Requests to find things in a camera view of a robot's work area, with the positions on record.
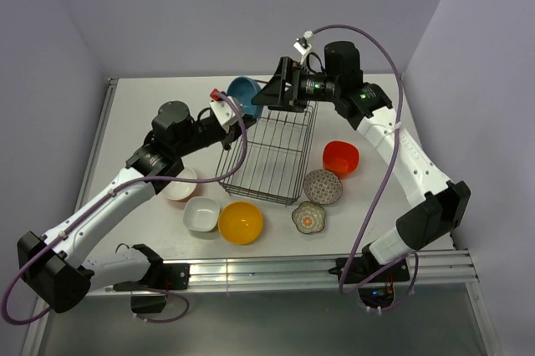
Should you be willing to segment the blue ceramic bowl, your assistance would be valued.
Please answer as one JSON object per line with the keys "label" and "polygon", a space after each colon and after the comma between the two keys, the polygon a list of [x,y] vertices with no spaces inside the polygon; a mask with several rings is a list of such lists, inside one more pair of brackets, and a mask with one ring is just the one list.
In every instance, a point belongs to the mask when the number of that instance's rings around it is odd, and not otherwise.
{"label": "blue ceramic bowl", "polygon": [[258,82],[244,76],[235,78],[227,87],[227,94],[239,102],[244,114],[254,119],[258,119],[262,114],[262,106],[252,103],[252,99],[260,91]]}

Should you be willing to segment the orange white round bowl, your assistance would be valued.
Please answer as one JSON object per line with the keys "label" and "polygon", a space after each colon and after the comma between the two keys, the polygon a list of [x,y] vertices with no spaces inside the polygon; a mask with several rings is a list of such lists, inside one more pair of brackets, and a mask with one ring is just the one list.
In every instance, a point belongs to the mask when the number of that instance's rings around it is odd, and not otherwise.
{"label": "orange white round bowl", "polygon": [[161,194],[170,201],[183,201],[189,197],[196,189],[197,174],[194,169],[185,166],[178,178],[186,179],[186,182],[173,181],[169,183]]}

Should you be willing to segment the white square bowl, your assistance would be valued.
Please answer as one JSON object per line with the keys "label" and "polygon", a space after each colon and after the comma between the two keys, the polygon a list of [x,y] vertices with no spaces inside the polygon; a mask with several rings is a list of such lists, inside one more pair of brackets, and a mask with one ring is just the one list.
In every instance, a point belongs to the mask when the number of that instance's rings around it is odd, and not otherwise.
{"label": "white square bowl", "polygon": [[183,223],[190,231],[209,232],[216,228],[221,206],[204,196],[191,198],[185,206]]}

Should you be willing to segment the red orange square bowl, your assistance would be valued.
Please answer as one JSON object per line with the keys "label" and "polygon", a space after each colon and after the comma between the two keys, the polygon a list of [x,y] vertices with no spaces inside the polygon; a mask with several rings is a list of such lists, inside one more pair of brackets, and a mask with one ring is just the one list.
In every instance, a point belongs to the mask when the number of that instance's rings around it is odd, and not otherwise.
{"label": "red orange square bowl", "polygon": [[359,150],[344,141],[331,141],[324,147],[323,168],[343,179],[356,171],[359,165]]}

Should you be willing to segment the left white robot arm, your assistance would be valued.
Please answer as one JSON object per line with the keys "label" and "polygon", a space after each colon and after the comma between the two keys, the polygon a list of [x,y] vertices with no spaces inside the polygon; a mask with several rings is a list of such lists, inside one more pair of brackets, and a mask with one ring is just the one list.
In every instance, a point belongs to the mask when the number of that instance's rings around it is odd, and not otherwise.
{"label": "left white robot arm", "polygon": [[110,184],[55,228],[41,236],[30,231],[19,239],[23,281],[56,313],[110,285],[160,289],[163,260],[147,245],[134,245],[102,262],[88,256],[119,222],[183,171],[184,156],[215,143],[229,149],[233,141],[247,138],[247,128],[256,121],[233,98],[212,101],[209,115],[199,120],[181,101],[163,104],[143,145]]}

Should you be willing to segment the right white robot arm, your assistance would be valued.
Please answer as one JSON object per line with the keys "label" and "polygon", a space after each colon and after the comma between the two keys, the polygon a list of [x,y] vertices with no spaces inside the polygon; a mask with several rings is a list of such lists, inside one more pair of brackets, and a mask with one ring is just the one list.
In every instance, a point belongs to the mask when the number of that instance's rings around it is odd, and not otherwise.
{"label": "right white robot arm", "polygon": [[324,70],[319,73],[312,72],[305,60],[280,58],[272,78],[251,100],[254,105],[289,112],[302,112],[309,101],[333,104],[382,159],[393,164],[390,173],[411,207],[392,229],[366,246],[370,255],[361,264],[368,279],[382,279],[391,261],[426,247],[460,225],[470,189],[443,173],[398,124],[400,112],[385,91],[364,81],[360,53],[353,43],[327,44]]}

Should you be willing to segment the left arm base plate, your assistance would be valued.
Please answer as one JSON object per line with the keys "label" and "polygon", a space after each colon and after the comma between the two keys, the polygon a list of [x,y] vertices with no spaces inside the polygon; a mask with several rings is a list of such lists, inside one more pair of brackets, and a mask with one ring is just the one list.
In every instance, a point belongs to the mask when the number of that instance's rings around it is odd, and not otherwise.
{"label": "left arm base plate", "polygon": [[157,290],[186,290],[190,278],[190,265],[188,263],[162,263],[150,267],[149,271],[138,282],[122,282],[115,284],[116,292]]}

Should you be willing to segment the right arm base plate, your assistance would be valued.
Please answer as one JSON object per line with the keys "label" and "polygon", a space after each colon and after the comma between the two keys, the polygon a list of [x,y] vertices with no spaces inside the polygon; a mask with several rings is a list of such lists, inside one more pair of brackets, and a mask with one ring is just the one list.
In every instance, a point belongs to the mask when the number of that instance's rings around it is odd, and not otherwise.
{"label": "right arm base plate", "polygon": [[[334,266],[328,270],[330,275],[335,275],[338,279],[341,278],[343,268],[347,262],[346,257],[339,257],[335,259]],[[347,274],[345,283],[356,284],[363,281],[374,272],[379,271],[382,266],[369,255],[355,257],[352,261],[349,272]],[[378,276],[374,277],[371,282],[408,282],[410,280],[410,273],[406,260],[397,262],[393,267],[385,270]]]}

